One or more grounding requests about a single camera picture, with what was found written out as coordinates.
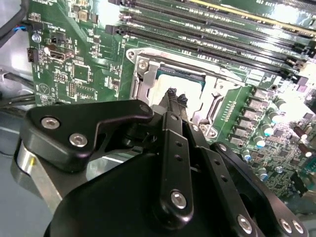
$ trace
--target mounting screw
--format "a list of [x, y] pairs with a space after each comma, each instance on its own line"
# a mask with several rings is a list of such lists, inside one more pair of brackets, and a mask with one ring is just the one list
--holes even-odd
[[186, 198], [183, 196], [182, 193], [180, 193], [178, 191], [172, 192], [171, 201], [179, 209], [184, 209], [187, 206]]
[[144, 60], [139, 60], [138, 67], [139, 67], [139, 69], [144, 71], [148, 68], [148, 63]]
[[285, 229], [286, 232], [288, 232], [289, 234], [292, 233], [292, 228], [290, 227], [290, 225], [283, 219], [280, 219], [280, 223], [282, 225], [282, 227]]
[[146, 105], [140, 105], [140, 109], [146, 113], [149, 113], [149, 108]]
[[294, 225], [295, 229], [296, 229], [299, 233], [301, 233], [301, 234], [304, 233], [303, 228], [301, 227], [300, 224], [298, 224], [297, 221], [292, 220], [292, 222], [293, 222], [293, 225]]
[[75, 147], [84, 147], [88, 144], [88, 140], [80, 133], [74, 133], [69, 137], [70, 143]]
[[41, 120], [41, 124], [44, 128], [47, 128], [47, 129], [57, 129], [59, 128], [60, 126], [60, 123], [57, 119], [55, 118], [51, 118], [51, 117], [46, 117], [46, 118], [43, 118]]
[[240, 225], [240, 227], [247, 233], [247, 234], [251, 234], [252, 232], [252, 227], [250, 222], [242, 215], [238, 215], [237, 217], [238, 220], [238, 224]]
[[227, 148], [223, 144], [219, 144], [220, 149], [222, 149], [224, 152], [227, 151]]
[[282, 166], [277, 166], [276, 167], [276, 173], [282, 174], [283, 173], [283, 167]]
[[132, 51], [128, 52], [128, 57], [129, 57], [130, 59], [133, 59], [133, 58], [135, 57], [135, 53], [132, 52]]
[[41, 42], [41, 36], [39, 34], [35, 33], [35, 34], [32, 35], [32, 40], [35, 43], [40, 43]]
[[198, 132], [198, 126], [196, 126], [195, 124], [192, 124], [192, 128], [194, 131]]

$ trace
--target green circuit board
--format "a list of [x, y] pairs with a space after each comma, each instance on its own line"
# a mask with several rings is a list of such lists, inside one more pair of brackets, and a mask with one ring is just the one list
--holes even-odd
[[[288, 190], [289, 177], [310, 162], [298, 149], [299, 139], [293, 133], [293, 126], [312, 127], [305, 144], [313, 149], [316, 119], [313, 114], [273, 124], [268, 114], [278, 110], [275, 101], [280, 95], [291, 94], [292, 98], [287, 96], [290, 103], [304, 104], [314, 98], [315, 74], [309, 73], [306, 88], [284, 75], [300, 74], [301, 65], [299, 69], [293, 67], [288, 63], [289, 58], [304, 62], [304, 68], [309, 64], [309, 56], [294, 48], [308, 46], [313, 39], [306, 31], [316, 28], [315, 5], [293, 0], [205, 2], [229, 5], [229, 9], [302, 27], [302, 31], [190, 1], [131, 0], [118, 4], [115, 0], [32, 0], [28, 20], [41, 25], [30, 33], [28, 49], [36, 103], [45, 106], [55, 102], [130, 99], [135, 68], [126, 56], [130, 49], [153, 48], [216, 65], [238, 77], [243, 86], [226, 94], [212, 125], [218, 135], [208, 141], [224, 142], [237, 154], [249, 150], [253, 157], [249, 164], [254, 172], [264, 167], [269, 176], [267, 186], [279, 197], [289, 196], [292, 194]], [[295, 15], [288, 18], [279, 14], [285, 10]], [[33, 40], [34, 34], [41, 40]], [[260, 113], [254, 115], [256, 123], [245, 137], [232, 142], [237, 123], [258, 90], [268, 96], [263, 99]], [[261, 129], [264, 123], [282, 134], [265, 137]], [[264, 148], [256, 146], [257, 136], [264, 138]], [[276, 172], [279, 166], [282, 173]]]

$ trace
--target ram slot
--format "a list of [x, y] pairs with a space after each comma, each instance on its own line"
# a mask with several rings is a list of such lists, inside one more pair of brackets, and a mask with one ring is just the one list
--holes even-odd
[[162, 13], [169, 13], [203, 24], [225, 27], [231, 31], [258, 37], [260, 39], [274, 38], [285, 46], [290, 46], [293, 42], [308, 44], [312, 38], [310, 35], [302, 36], [296, 32], [283, 29], [276, 30], [274, 25], [263, 24], [247, 18], [241, 18], [237, 15], [206, 9], [198, 5], [180, 3], [174, 0], [169, 0], [168, 2], [157, 0], [155, 3], [144, 0], [131, 0], [128, 6], [139, 6]]
[[150, 18], [151, 23], [157, 26], [166, 27], [170, 30], [180, 30], [182, 32], [187, 32], [206, 39], [212, 39], [231, 46], [237, 46], [253, 52], [260, 52], [280, 60], [285, 60], [286, 55], [296, 58], [303, 57], [302, 55], [292, 51], [291, 47], [280, 46], [271, 40], [270, 42], [268, 40], [260, 40], [254, 37], [197, 23], [184, 18], [174, 17], [169, 14], [158, 13], [141, 7], [123, 8], [122, 12], [131, 16], [135, 20], [146, 22], [147, 18]]
[[162, 36], [159, 34], [152, 33], [151, 31], [144, 31], [143, 29], [138, 29], [131, 27], [130, 25], [121, 25], [120, 32], [123, 32], [125, 35], [137, 37], [140, 39], [152, 41], [152, 42], [157, 42], [157, 43], [162, 43], [165, 46], [170, 46], [173, 48], [182, 48], [185, 50], [191, 50], [195, 52], [202, 53], [204, 55], [212, 55], [216, 56], [219, 59], [230, 61], [230, 62], [235, 62], [239, 65], [244, 65], [244, 66], [250, 66], [251, 68], [254, 69], [262, 69], [265, 72], [273, 73], [273, 74], [279, 74], [282, 69], [280, 69], [277, 66], [272, 66], [269, 65], [268, 63], [260, 63], [256, 62], [254, 60], [249, 60], [247, 58], [242, 58], [238, 57], [236, 55], [228, 54], [222, 51], [218, 51], [216, 49], [208, 48], [208, 47], [203, 47], [191, 42], [186, 42], [174, 38], [169, 38], [166, 36]]
[[238, 47], [233, 47], [226, 44], [217, 43], [211, 40], [202, 39], [201, 37], [194, 37], [192, 35], [184, 34], [176, 30], [166, 31], [165, 26], [163, 27], [153, 26], [153, 23], [150, 20], [144, 23], [141, 21], [130, 19], [129, 22], [127, 22], [126, 24], [130, 27], [139, 28], [147, 32], [155, 32], [156, 34], [166, 37], [168, 39], [172, 38], [175, 40], [196, 44], [198, 47], [201, 47], [210, 53], [213, 52], [213, 50], [215, 50], [218, 53], [226, 53], [226, 54], [231, 54], [233, 56], [239, 57], [241, 61], [243, 58], [246, 58], [246, 59], [255, 60], [256, 62], [261, 63], [261, 64], [272, 65], [278, 68], [289, 69], [289, 66], [286, 65], [283, 62], [283, 60], [277, 60], [270, 56], [263, 55], [261, 53], [255, 53], [249, 50], [240, 49]]

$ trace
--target chip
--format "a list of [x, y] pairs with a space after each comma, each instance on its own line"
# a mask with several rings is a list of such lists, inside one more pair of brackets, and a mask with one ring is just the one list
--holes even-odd
[[313, 117], [313, 114], [306, 113], [303, 118], [305, 118], [305, 119], [312, 119], [312, 117]]
[[242, 146], [243, 145], [243, 141], [240, 138], [237, 138], [237, 137], [231, 137], [229, 142], [232, 143], [232, 144], [235, 144], [237, 146]]
[[265, 90], [255, 89], [253, 96], [259, 99], [265, 99], [267, 97], [268, 92]]
[[247, 121], [247, 120], [241, 119], [241, 120], [239, 121], [238, 125], [239, 125], [240, 127], [249, 128], [249, 127], [252, 125], [252, 123], [251, 123], [251, 121]]
[[100, 43], [100, 37], [93, 37], [93, 42]]
[[84, 22], [87, 22], [89, 20], [89, 13], [87, 11], [79, 11], [78, 12], [78, 19]]
[[283, 131], [282, 130], [279, 130], [279, 129], [276, 129], [275, 130], [275, 137], [280, 137], [280, 136], [282, 136], [283, 135]]
[[82, 65], [74, 64], [74, 78], [78, 80], [88, 81], [89, 68]]
[[300, 160], [299, 159], [295, 159], [293, 158], [291, 161], [290, 161], [290, 164], [292, 165], [298, 165], [300, 163]]
[[286, 157], [288, 155], [288, 152], [287, 151], [280, 151], [280, 153], [278, 154], [280, 157]]
[[94, 24], [98, 24], [98, 22], [99, 22], [99, 15], [93, 13], [93, 14], [91, 15], [91, 21], [92, 21], [92, 23], [94, 23]]
[[259, 110], [259, 109], [261, 109], [262, 102], [258, 101], [258, 100], [250, 100], [248, 103], [248, 106], [251, 108], [254, 108], [256, 110]]
[[254, 119], [257, 116], [257, 113], [251, 110], [244, 110], [242, 115], [248, 119]]
[[244, 137], [246, 136], [246, 134], [247, 134], [247, 131], [241, 128], [236, 128], [234, 131], [234, 135], [239, 136], [239, 137]]

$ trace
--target black plastic arm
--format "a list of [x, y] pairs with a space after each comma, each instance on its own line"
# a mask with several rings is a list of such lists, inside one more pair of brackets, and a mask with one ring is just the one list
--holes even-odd
[[272, 193], [267, 186], [250, 170], [225, 144], [213, 143], [211, 150], [218, 153], [225, 164], [232, 166], [236, 172], [234, 182], [246, 184], [247, 191], [252, 193], [256, 205], [256, 220], [266, 236], [307, 237], [308, 231], [303, 223], [287, 206]]
[[[98, 135], [104, 138], [122, 124], [147, 123], [153, 116], [151, 108], [139, 100], [36, 107], [27, 112], [20, 136], [33, 154], [63, 171], [77, 172], [85, 169], [95, 152]], [[44, 118], [57, 119], [60, 125], [45, 128]], [[70, 143], [76, 133], [87, 139], [84, 147]]]

